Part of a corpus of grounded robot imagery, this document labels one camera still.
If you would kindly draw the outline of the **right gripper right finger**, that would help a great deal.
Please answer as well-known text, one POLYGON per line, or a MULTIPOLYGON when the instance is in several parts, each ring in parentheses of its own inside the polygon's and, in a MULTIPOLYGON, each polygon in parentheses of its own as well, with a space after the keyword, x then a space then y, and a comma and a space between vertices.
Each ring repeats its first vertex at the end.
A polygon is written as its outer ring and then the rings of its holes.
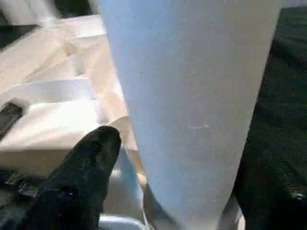
POLYGON ((234 185, 247 230, 305 230, 307 173, 247 139, 234 185))

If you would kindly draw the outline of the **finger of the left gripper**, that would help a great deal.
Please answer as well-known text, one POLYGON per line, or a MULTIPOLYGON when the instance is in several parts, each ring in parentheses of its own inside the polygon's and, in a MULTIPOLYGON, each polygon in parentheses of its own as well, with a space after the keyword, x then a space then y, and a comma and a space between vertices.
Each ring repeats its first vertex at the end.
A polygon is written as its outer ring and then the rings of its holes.
POLYGON ((0 112, 0 137, 9 132, 11 127, 23 116, 23 108, 15 103, 8 102, 0 112))

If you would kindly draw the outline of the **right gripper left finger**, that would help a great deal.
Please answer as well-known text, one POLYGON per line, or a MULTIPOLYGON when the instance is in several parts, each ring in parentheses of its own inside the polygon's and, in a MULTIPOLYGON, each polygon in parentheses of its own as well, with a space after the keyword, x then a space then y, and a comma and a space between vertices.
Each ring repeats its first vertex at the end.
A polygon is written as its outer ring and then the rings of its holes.
POLYGON ((101 126, 85 135, 39 188, 24 229, 98 229, 120 147, 114 127, 101 126))

